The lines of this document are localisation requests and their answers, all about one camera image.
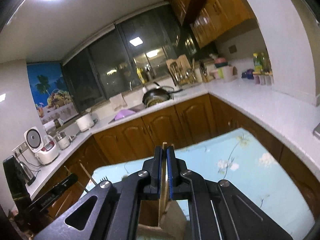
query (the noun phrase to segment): wooden stick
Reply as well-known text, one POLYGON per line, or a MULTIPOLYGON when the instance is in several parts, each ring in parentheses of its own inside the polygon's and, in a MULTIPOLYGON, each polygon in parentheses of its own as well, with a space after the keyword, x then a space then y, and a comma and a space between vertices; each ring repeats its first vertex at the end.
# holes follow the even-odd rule
POLYGON ((85 169, 85 167, 82 165, 82 163, 80 163, 81 168, 84 170, 85 174, 87 174, 87 176, 89 177, 89 179, 91 179, 91 181, 93 182, 94 185, 98 185, 94 179, 91 177, 90 173, 85 169))
MULTIPOLYGON (((71 174, 71 171, 69 171, 69 169, 68 169, 66 166, 64 166, 64 168, 67 170, 68 174, 70 175, 70 174, 71 174)), ((83 186, 83 185, 81 184, 80 181, 77 180, 77 183, 80 185, 81 188, 84 189, 84 191, 85 191, 86 193, 89 192, 89 190, 87 190, 87 189, 85 188, 85 186, 83 186)))
POLYGON ((165 158, 162 158, 161 161, 161 191, 160 191, 160 199, 159 199, 159 214, 158 214, 158 224, 160 223, 160 219, 164 213, 165 210, 165 205, 167 203, 166 201, 166 192, 165 192, 165 176, 166 176, 166 168, 167 168, 167 163, 166 163, 166 150, 167 150, 167 143, 163 142, 162 143, 162 154, 165 155, 165 158))

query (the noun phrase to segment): white pot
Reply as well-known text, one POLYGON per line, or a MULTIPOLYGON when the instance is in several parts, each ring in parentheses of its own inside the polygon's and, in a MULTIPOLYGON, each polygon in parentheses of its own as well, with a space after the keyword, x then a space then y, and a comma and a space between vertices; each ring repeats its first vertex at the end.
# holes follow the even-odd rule
POLYGON ((94 122, 91 118, 91 114, 86 114, 79 119, 76 120, 76 124, 78 125, 81 132, 84 132, 94 126, 94 122))

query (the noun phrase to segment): purple object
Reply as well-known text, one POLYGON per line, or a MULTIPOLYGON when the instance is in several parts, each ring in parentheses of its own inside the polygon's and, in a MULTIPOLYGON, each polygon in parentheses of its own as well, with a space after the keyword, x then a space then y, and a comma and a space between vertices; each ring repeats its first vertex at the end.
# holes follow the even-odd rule
POLYGON ((247 79, 254 79, 253 77, 254 70, 252 68, 249 68, 246 72, 247 72, 247 79))
POLYGON ((132 110, 129 110, 129 109, 122 109, 122 110, 119 111, 118 114, 116 114, 115 121, 117 121, 117 120, 119 120, 121 118, 124 118, 126 116, 135 114, 135 113, 136 113, 135 111, 132 111, 132 110))

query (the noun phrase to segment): palm tree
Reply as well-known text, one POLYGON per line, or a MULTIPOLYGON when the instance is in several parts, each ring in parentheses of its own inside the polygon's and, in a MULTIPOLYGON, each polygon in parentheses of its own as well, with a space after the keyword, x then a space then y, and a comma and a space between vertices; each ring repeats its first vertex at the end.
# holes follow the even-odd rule
POLYGON ((49 84, 48 77, 40 75, 37 76, 40 83, 36 84, 36 88, 39 91, 40 94, 47 93, 50 96, 50 93, 48 92, 48 89, 51 87, 49 84))

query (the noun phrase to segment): blue sky in poster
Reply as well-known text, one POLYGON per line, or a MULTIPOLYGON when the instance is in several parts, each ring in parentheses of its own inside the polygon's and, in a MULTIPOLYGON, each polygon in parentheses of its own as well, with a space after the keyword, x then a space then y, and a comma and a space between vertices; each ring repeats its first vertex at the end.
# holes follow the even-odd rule
POLYGON ((27 65, 27 72, 31 93, 35 104, 39 105, 39 103, 43 103, 43 106, 46 106, 48 104, 47 99, 49 95, 47 93, 42 94, 36 86, 40 83, 38 79, 38 76, 40 75, 48 78, 50 87, 47 90, 50 94, 52 93, 52 91, 55 90, 56 92, 58 89, 62 89, 64 91, 68 90, 62 76, 60 63, 49 62, 29 64, 27 65))

